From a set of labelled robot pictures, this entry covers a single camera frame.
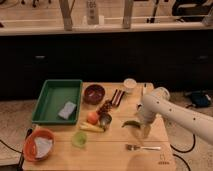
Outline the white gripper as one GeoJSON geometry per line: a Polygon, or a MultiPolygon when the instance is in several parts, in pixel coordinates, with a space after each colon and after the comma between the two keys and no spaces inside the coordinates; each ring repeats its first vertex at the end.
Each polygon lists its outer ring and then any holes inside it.
{"type": "Polygon", "coordinates": [[[149,136],[149,133],[151,131],[151,124],[156,119],[156,114],[152,111],[149,111],[147,109],[140,109],[138,111],[138,118],[141,124],[143,125],[141,127],[142,131],[142,137],[146,139],[149,136]]]}

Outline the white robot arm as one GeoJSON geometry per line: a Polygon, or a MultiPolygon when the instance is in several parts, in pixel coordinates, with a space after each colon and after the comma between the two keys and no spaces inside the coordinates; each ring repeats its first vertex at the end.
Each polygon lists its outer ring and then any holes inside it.
{"type": "Polygon", "coordinates": [[[213,117],[180,107],[171,103],[169,99],[170,93],[164,87],[145,93],[138,111],[142,123],[150,125],[156,115],[161,114],[213,145],[213,117]]]}

